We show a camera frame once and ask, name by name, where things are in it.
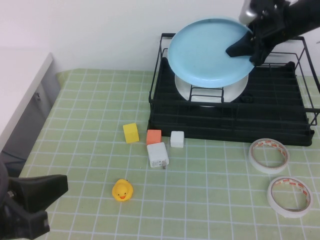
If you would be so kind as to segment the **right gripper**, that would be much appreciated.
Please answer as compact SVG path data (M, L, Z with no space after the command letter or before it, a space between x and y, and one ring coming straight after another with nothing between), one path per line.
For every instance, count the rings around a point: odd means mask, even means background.
M231 57L251 56L254 66L261 66L271 48L293 38L290 29L288 0L251 0L256 18L249 24L252 33L245 34L225 52Z

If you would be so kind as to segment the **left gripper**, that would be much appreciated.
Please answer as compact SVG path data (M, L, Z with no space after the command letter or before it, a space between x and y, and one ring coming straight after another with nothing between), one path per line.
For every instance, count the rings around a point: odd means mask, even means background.
M25 210L4 207L7 192ZM50 231L48 213L51 204L69 190L66 175L10 177L0 162L0 239L34 240Z

